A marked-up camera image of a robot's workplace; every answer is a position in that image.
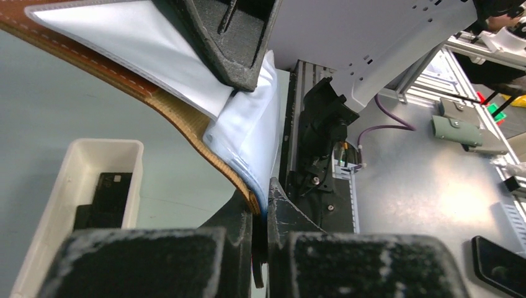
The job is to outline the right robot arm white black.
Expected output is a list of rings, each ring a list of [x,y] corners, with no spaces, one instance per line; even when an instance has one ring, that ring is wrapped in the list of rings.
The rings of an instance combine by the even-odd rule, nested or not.
[[[197,55],[235,94],[256,91],[264,51],[335,70],[307,94],[321,101],[301,142],[318,158],[346,138],[372,96],[455,32],[492,14],[499,1],[156,1]]]

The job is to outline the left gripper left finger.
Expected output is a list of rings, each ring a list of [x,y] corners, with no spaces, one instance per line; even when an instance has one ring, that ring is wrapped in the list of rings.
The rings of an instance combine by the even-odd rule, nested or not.
[[[231,199],[195,229],[89,229],[60,246],[39,297],[249,297],[252,214]]]

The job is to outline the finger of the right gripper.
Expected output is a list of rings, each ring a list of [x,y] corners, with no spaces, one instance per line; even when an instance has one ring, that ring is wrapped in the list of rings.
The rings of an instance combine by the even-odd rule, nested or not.
[[[254,91],[280,1],[154,1],[223,84]]]

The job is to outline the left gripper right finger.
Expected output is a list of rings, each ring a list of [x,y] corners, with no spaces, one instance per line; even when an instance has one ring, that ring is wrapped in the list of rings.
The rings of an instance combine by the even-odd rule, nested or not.
[[[270,180],[268,297],[468,297],[447,247],[425,235],[328,233]]]

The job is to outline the brown leather card holder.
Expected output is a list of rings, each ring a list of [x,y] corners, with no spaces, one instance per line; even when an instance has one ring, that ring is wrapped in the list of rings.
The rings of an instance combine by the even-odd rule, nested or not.
[[[202,137],[212,121],[197,108],[192,107],[181,95],[175,95],[152,83],[143,76],[124,67],[79,42],[37,24],[25,13],[25,8],[38,1],[1,1],[1,29],[36,47],[88,72],[113,87],[143,102],[171,123],[190,145],[228,179],[241,192],[249,210],[264,215],[267,194],[257,195],[238,171],[214,154]]]

